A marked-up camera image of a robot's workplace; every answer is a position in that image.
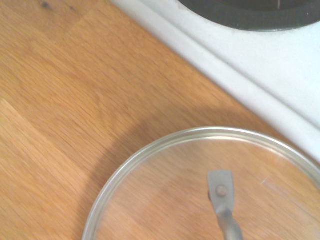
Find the glass lid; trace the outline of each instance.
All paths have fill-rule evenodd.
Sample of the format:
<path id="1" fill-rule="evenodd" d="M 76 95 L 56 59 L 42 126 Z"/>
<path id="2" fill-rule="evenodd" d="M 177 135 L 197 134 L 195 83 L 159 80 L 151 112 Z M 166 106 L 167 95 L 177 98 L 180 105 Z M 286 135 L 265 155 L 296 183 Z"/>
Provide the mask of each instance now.
<path id="1" fill-rule="evenodd" d="M 276 139 L 190 129 L 148 145 L 118 169 L 82 239 L 318 240 L 319 186 L 318 165 Z"/>

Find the wood grain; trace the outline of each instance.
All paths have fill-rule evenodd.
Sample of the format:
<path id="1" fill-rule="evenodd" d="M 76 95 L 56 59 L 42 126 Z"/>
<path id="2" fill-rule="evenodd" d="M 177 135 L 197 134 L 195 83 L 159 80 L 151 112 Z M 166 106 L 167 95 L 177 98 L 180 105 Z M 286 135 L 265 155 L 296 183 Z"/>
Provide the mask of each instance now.
<path id="1" fill-rule="evenodd" d="M 80 239 L 113 172 L 168 134 L 283 139 L 110 2 L 46 3 L 0 0 L 0 238 Z"/>

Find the white enamel surface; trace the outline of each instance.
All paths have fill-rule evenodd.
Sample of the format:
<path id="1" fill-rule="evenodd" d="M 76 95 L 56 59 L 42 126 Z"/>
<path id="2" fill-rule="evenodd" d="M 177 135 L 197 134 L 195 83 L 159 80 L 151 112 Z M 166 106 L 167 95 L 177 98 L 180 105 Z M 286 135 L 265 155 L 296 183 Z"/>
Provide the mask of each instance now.
<path id="1" fill-rule="evenodd" d="M 112 0 L 283 135 L 320 161 L 320 23 L 249 32 L 177 0 Z"/>

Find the lid handle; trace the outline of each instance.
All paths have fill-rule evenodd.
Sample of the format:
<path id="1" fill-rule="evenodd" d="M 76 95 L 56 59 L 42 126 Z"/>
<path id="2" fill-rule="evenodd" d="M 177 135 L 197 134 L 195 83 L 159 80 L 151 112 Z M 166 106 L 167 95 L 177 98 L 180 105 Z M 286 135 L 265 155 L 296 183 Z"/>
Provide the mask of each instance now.
<path id="1" fill-rule="evenodd" d="M 243 240 L 239 224 L 233 219 L 235 189 L 232 172 L 214 170 L 208 173 L 209 197 L 225 240 Z"/>

